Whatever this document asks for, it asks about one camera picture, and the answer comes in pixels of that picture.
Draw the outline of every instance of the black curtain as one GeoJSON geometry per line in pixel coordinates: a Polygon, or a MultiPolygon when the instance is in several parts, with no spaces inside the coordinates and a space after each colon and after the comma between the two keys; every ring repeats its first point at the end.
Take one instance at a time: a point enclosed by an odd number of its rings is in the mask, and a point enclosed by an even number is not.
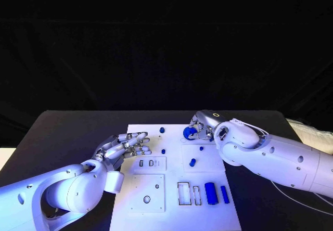
{"type": "Polygon", "coordinates": [[[45,110],[279,110],[333,130],[331,3],[91,4],[2,9],[0,145],[45,110]]]}

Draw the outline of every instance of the black table surface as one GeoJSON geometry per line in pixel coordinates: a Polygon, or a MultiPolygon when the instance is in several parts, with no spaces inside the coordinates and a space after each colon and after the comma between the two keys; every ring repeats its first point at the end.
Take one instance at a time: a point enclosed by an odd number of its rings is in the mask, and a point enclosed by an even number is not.
{"type": "MultiPolygon", "coordinates": [[[[195,112],[47,111],[0,171],[0,187],[84,162],[103,140],[127,132],[129,124],[188,124],[195,112]]],[[[300,141],[280,112],[218,112],[227,119],[237,118],[271,134],[300,141]]],[[[225,163],[225,169],[243,230],[333,230],[333,217],[292,201],[270,180],[244,166],[234,167],[225,163]]],[[[333,207],[313,193],[279,187],[300,202],[333,213],[333,207]]],[[[114,194],[104,192],[93,211],[62,230],[110,230],[114,198],[114,194]]]]}

